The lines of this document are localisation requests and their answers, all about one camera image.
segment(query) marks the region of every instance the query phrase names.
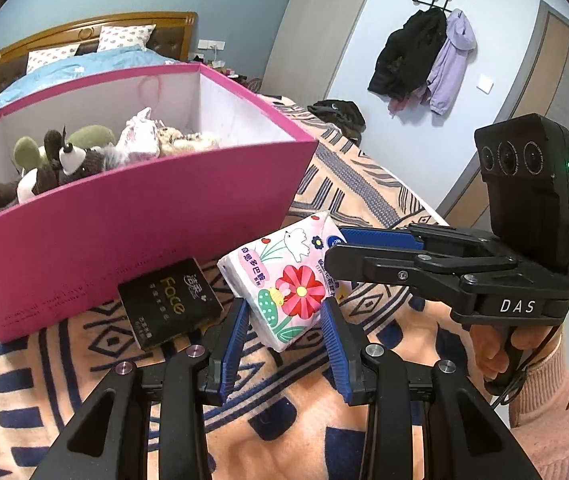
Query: black tissue pack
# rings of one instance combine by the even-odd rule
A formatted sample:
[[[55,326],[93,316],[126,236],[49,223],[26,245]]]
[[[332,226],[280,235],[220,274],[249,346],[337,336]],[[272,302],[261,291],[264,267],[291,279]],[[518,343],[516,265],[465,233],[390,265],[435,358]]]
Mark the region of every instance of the black tissue pack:
[[[121,283],[118,291],[142,350],[191,332],[222,312],[193,258]]]

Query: blue duvet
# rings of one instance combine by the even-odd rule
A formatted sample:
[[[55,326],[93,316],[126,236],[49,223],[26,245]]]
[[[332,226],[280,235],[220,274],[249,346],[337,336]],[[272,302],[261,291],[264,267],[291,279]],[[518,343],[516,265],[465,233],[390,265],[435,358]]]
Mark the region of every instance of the blue duvet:
[[[87,75],[135,66],[162,65],[169,58],[126,46],[56,61],[21,77],[0,93],[0,108],[33,92]]]

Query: pink box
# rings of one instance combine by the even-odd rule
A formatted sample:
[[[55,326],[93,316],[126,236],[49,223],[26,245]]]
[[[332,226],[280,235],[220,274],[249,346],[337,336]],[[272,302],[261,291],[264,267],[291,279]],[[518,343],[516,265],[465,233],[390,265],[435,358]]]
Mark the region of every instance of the pink box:
[[[317,141],[255,94],[199,64],[117,70],[0,110],[0,182],[22,136],[103,124],[145,107],[222,149],[86,178],[0,213],[0,341],[117,297],[117,285],[193,256],[213,260],[280,228]]]

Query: camera lens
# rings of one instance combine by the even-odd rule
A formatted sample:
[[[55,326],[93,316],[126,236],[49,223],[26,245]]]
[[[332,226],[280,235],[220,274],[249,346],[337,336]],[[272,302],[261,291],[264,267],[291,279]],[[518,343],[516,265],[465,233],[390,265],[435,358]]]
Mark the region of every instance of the camera lens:
[[[493,165],[494,165],[493,153],[491,153],[491,149],[489,149],[488,146],[482,148],[481,161],[482,161],[482,166],[485,170],[487,171],[493,170]]]
[[[523,155],[529,173],[537,175],[543,170],[543,152],[533,140],[527,142]]]
[[[502,173],[506,175],[513,175],[518,171],[518,156],[511,142],[501,142],[498,146],[498,162]]]

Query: wall hook rack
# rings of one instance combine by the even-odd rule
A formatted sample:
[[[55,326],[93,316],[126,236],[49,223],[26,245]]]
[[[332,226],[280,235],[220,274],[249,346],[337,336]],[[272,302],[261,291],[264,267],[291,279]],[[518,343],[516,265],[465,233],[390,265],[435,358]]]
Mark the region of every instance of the wall hook rack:
[[[421,2],[420,0],[411,0],[412,2],[414,2],[415,4],[423,4],[423,5],[428,5],[429,9],[431,9],[432,7],[436,7],[436,9],[442,9],[442,10],[446,10],[447,12],[451,12],[451,10],[447,9],[447,4],[451,1],[451,0],[445,0],[445,4],[442,7],[439,7],[436,5],[437,0],[431,0],[431,3],[428,4],[427,2]]]

